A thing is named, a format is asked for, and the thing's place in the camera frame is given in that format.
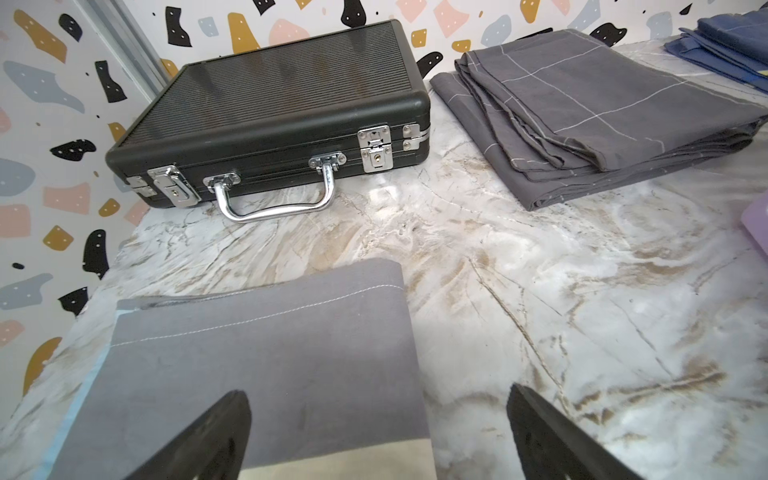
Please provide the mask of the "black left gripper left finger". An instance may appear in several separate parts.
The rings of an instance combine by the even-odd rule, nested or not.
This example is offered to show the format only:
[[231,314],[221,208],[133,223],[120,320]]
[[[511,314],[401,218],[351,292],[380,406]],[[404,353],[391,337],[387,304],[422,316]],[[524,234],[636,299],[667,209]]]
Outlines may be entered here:
[[251,420],[246,393],[231,390],[127,478],[236,479]]

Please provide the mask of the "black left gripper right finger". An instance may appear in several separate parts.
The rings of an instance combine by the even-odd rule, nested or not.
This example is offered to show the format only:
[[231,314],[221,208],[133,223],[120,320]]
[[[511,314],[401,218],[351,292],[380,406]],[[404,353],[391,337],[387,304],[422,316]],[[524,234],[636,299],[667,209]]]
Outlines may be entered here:
[[527,479],[640,480],[535,390],[513,384],[506,413]]

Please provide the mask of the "grey cream tan pillowcase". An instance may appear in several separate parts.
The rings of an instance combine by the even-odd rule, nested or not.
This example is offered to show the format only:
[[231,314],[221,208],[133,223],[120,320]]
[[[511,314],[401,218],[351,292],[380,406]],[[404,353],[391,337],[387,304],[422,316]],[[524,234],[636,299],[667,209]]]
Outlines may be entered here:
[[117,303],[107,348],[38,470],[122,479],[217,401],[244,479],[432,479],[402,268]]

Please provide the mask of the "blue yellow-striped pillowcase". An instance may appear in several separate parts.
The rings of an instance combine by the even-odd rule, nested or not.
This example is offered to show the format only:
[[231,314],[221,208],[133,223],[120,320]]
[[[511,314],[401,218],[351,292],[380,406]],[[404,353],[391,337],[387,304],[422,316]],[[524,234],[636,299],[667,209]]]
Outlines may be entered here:
[[698,20],[664,45],[671,55],[767,92],[767,8]]

